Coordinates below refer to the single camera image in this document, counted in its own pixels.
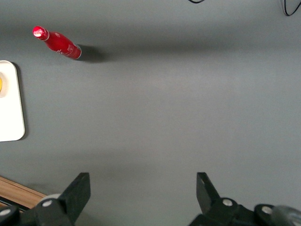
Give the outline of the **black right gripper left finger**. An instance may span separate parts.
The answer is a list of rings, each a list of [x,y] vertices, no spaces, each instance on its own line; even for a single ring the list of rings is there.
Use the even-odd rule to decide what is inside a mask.
[[[35,207],[38,226],[73,226],[91,196],[90,175],[80,173],[60,195],[49,195]]]

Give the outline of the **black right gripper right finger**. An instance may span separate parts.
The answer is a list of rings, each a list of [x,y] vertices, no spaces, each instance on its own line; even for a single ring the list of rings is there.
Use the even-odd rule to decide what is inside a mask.
[[[201,214],[191,226],[252,226],[253,212],[236,201],[220,197],[205,172],[197,173],[196,196]]]

